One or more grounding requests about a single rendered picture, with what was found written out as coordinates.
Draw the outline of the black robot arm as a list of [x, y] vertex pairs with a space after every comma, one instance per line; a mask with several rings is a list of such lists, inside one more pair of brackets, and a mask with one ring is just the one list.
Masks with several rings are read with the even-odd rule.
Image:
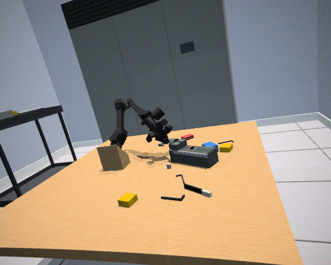
[[[138, 114], [138, 116], [142, 119], [141, 124], [147, 125], [148, 127], [155, 122], [154, 119], [159, 120], [163, 115], [164, 112], [160, 108], [156, 108], [152, 113], [150, 110], [144, 110], [140, 108], [132, 99], [117, 99], [115, 101], [115, 108], [117, 111], [117, 119], [116, 119], [116, 129], [114, 131], [114, 134], [109, 138], [109, 141], [111, 141], [110, 146], [112, 145], [118, 145], [122, 149], [122, 146], [124, 145], [126, 139], [127, 139], [127, 131], [124, 129], [124, 111], [126, 109], [129, 109], [129, 107], [132, 107]], [[128, 105], [126, 105], [128, 104]], [[154, 129], [157, 131], [158, 128], [163, 128], [165, 125], [167, 125], [167, 120], [163, 119], [160, 122], [157, 122], [156, 124], [153, 123]]]

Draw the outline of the red flat block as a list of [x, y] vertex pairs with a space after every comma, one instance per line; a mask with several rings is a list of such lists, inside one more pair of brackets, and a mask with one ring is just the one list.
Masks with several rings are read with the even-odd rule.
[[192, 138], [194, 138], [194, 135], [192, 135], [192, 134], [187, 134], [187, 135], [181, 136], [181, 139], [186, 139], [186, 140], [190, 140]]

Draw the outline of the blue rectangular block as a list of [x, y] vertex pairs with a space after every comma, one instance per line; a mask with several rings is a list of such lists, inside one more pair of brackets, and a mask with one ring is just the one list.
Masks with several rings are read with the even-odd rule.
[[213, 143], [213, 142], [206, 142], [206, 143], [203, 143], [202, 146], [205, 146], [205, 147], [216, 147], [217, 148], [217, 151], [218, 151], [218, 145]]

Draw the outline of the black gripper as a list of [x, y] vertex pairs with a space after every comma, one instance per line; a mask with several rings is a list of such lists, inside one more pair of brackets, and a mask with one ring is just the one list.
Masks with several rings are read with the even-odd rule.
[[[153, 122], [156, 124], [156, 122]], [[160, 141], [162, 143], [168, 144], [169, 141], [166, 141], [165, 138], [168, 138], [168, 133], [170, 133], [170, 131], [172, 130], [172, 126], [171, 125], [167, 125], [164, 130], [163, 128], [158, 128], [158, 130], [156, 131], [154, 129], [153, 123], [149, 126], [150, 131], [152, 131], [151, 133], [149, 133], [146, 137], [146, 141], [147, 142], [151, 142], [152, 138], [155, 137], [155, 141]]]

